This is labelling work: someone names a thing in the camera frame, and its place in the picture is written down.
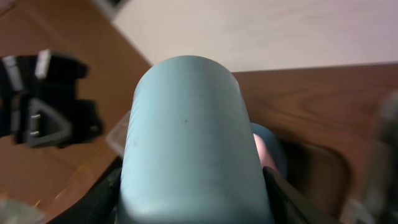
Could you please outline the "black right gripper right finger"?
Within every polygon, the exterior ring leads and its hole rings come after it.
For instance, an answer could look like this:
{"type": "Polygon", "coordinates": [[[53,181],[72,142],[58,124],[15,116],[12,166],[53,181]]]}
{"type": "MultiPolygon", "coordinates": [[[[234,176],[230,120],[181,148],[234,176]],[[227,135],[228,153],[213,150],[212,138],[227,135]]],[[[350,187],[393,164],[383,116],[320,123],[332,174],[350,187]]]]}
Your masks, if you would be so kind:
{"type": "Polygon", "coordinates": [[[263,167],[267,194],[276,224],[339,224],[293,188],[271,167],[263,167]]]}

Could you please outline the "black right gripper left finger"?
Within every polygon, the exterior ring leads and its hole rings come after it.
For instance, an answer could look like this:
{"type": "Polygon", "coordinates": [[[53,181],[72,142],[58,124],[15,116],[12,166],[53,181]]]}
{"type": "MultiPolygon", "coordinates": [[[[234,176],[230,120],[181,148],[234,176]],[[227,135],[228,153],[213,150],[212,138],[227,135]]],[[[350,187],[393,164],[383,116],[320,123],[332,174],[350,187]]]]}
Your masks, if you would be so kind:
{"type": "Polygon", "coordinates": [[[120,183],[121,168],[118,168],[47,224],[114,224],[120,183]]]}

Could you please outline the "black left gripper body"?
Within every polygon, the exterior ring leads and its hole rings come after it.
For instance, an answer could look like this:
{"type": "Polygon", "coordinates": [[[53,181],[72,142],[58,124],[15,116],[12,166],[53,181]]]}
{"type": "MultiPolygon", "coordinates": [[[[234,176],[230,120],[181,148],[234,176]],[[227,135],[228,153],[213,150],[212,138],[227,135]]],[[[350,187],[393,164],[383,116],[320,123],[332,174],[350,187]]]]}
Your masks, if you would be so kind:
{"type": "Polygon", "coordinates": [[[93,100],[77,95],[87,64],[49,49],[1,58],[1,136],[30,147],[67,147],[103,133],[93,100]]]}

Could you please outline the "light blue cup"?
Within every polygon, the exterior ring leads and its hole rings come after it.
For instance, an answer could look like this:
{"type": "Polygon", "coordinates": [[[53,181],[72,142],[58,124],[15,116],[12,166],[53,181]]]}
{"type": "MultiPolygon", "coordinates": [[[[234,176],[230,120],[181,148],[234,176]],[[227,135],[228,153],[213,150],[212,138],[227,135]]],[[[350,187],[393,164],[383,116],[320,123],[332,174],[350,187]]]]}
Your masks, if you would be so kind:
{"type": "Polygon", "coordinates": [[[134,92],[118,223],[273,223],[239,85],[185,55],[154,65],[134,92]]]}

